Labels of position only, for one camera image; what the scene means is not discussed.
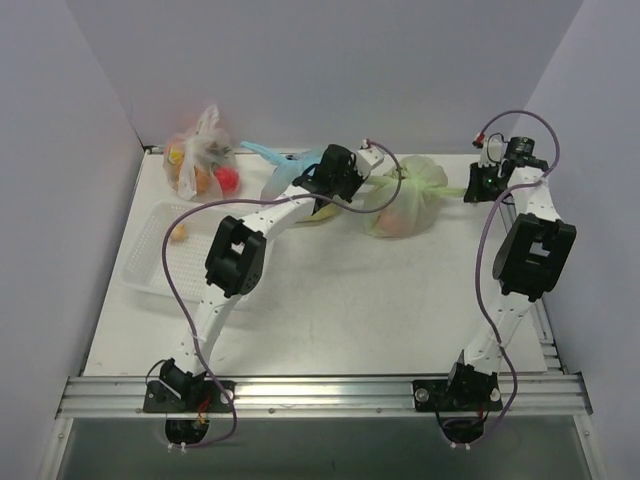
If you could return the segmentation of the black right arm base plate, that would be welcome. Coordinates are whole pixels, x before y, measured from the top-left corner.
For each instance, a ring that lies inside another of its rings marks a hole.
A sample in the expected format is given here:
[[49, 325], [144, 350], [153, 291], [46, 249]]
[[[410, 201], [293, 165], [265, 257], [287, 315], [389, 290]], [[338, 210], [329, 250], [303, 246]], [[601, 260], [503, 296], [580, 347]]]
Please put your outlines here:
[[503, 408], [500, 396], [492, 399], [486, 390], [449, 386], [446, 380], [414, 380], [414, 409], [418, 412], [498, 412]]

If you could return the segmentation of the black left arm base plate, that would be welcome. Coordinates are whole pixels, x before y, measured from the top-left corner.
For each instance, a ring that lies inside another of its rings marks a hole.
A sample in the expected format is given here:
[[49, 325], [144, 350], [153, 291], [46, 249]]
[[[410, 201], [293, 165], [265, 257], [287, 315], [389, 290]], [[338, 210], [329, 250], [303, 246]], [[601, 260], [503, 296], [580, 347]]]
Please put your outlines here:
[[231, 406], [211, 380], [184, 395], [159, 380], [153, 380], [147, 385], [142, 410], [157, 414], [230, 413]]

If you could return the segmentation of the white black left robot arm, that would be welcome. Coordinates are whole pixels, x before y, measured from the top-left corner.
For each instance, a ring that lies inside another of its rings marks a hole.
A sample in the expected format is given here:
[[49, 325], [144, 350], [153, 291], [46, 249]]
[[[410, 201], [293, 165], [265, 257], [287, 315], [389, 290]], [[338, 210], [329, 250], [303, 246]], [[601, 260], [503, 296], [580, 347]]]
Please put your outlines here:
[[283, 193], [243, 217], [224, 217], [205, 258], [205, 289], [179, 353], [166, 360], [159, 379], [180, 411], [196, 408], [208, 386], [207, 361], [230, 313], [259, 283], [269, 244], [297, 221], [336, 197], [351, 202], [384, 156], [370, 142], [352, 152], [331, 144], [320, 161], [294, 178]]

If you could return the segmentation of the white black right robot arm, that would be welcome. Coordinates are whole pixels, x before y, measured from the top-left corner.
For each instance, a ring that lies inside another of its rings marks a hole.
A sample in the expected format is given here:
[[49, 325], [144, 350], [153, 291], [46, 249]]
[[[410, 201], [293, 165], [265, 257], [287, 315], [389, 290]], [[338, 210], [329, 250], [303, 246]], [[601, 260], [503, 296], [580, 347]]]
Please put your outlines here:
[[470, 166], [464, 201], [499, 206], [511, 198], [515, 219], [493, 262], [498, 294], [481, 308], [486, 323], [443, 385], [446, 402], [461, 410], [487, 409], [500, 401], [498, 374], [506, 347], [525, 314], [555, 288], [577, 236], [553, 204], [544, 177], [549, 166], [533, 155], [532, 139], [480, 136], [476, 145], [480, 160]]

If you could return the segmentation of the light green avocado plastic bag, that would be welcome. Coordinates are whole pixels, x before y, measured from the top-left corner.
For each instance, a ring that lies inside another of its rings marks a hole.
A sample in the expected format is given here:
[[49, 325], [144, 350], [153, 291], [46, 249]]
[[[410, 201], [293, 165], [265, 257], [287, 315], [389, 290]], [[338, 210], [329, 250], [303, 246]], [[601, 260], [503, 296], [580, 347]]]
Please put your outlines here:
[[396, 191], [396, 169], [366, 181], [371, 189], [364, 197], [363, 209], [375, 212], [365, 214], [362, 223], [372, 237], [408, 238], [422, 233], [435, 222], [445, 199], [462, 198], [466, 193], [464, 188], [450, 186], [444, 168], [430, 157], [410, 155], [399, 163], [401, 188], [386, 208], [379, 210]]

